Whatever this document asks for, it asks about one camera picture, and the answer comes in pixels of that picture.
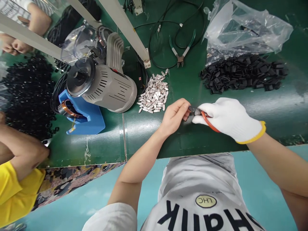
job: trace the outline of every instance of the person's hand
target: person's hand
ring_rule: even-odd
[[[9,36],[8,34],[0,34],[0,39],[2,41],[2,50],[11,55],[18,55],[19,52],[12,47],[12,43],[15,41],[15,38]]]
[[[5,124],[5,113],[0,111],[0,124]]]
[[[28,44],[16,39],[13,43],[12,43],[12,47],[17,50],[19,53],[25,54],[29,51],[33,50],[33,47],[29,46]]]
[[[187,120],[190,113],[190,110],[188,110],[189,106],[190,103],[184,98],[181,98],[168,106],[159,130],[161,130],[166,136],[175,133],[179,128],[181,121]]]
[[[213,104],[204,103],[198,108],[212,117],[208,120],[215,128],[239,144],[251,143],[265,133],[265,122],[251,118],[237,99],[219,98]],[[195,116],[192,121],[207,125],[201,115]]]

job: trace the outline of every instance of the gray machine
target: gray machine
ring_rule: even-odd
[[[87,102],[112,112],[127,111],[136,99],[137,86],[130,77],[123,74],[123,51],[124,42],[118,33],[108,35],[106,64],[101,64],[99,52],[93,50],[90,57],[75,62],[67,76],[66,88],[69,94],[83,97]]]

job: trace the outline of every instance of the wire cutters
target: wire cutters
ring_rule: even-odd
[[[192,113],[194,113],[195,116],[202,115],[203,119],[205,120],[205,122],[208,124],[208,126],[209,126],[212,130],[214,130],[215,132],[218,132],[218,133],[220,132],[217,128],[215,128],[215,127],[209,122],[208,118],[212,118],[212,117],[210,117],[206,112],[201,111],[201,110],[199,110],[198,108],[195,109],[195,108],[193,108],[192,106],[189,106],[188,109],[189,109]]]
[[[180,57],[178,55],[178,53],[176,52],[176,50],[174,49],[173,45],[172,45],[172,39],[171,39],[171,36],[169,35],[169,43],[170,43],[170,47],[174,53],[174,55],[177,57],[177,67],[179,68],[180,64],[181,66],[183,67],[184,65],[184,57],[187,55],[190,47],[192,46],[193,44],[193,41],[195,40],[195,37],[196,37],[196,30],[193,31],[193,36],[192,36],[192,40],[190,41],[188,47],[186,48],[186,50],[184,51],[183,55]]]

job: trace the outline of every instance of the white t-shirt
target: white t-shirt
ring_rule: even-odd
[[[48,16],[54,12],[46,3],[40,0],[0,0],[0,12],[15,22],[27,26],[23,23],[23,18],[31,20],[31,14],[28,12],[28,5],[35,3]]]
[[[234,163],[230,166],[227,160],[226,167],[230,154],[222,155],[223,161],[207,156],[171,160],[164,170],[158,203],[141,230],[264,230],[244,203],[232,171]],[[82,231],[93,230],[136,231],[137,215],[127,204],[108,205],[94,214]]]

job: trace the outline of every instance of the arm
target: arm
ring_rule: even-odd
[[[125,165],[115,183],[108,205],[117,202],[126,203],[137,213],[142,181],[153,167],[166,138],[179,128],[182,119],[187,120],[189,105],[189,102],[182,98],[166,109],[158,130]]]
[[[39,36],[43,36],[51,25],[51,18],[34,3],[30,3],[27,10],[31,14],[28,29]],[[12,43],[12,47],[22,54],[33,49],[31,46],[18,39]]]
[[[49,150],[37,139],[0,124],[0,143],[14,155],[10,160],[18,181],[28,176],[49,154]]]
[[[5,124],[5,114],[0,111],[0,124]],[[0,165],[8,162],[14,157],[9,148],[2,142],[0,142]]]
[[[265,123],[251,118],[236,99],[219,98],[199,106],[211,117],[209,122],[239,144],[247,144],[268,176],[284,196],[299,231],[307,230],[308,163],[265,133]],[[206,124],[201,116],[192,120]]]
[[[304,159],[266,133],[247,146],[282,190],[308,197],[308,163]]]
[[[51,25],[51,18],[34,3],[28,5],[28,12],[31,14],[29,30],[43,36]]]
[[[307,230],[308,163],[266,133],[247,146],[281,189],[298,230]]]

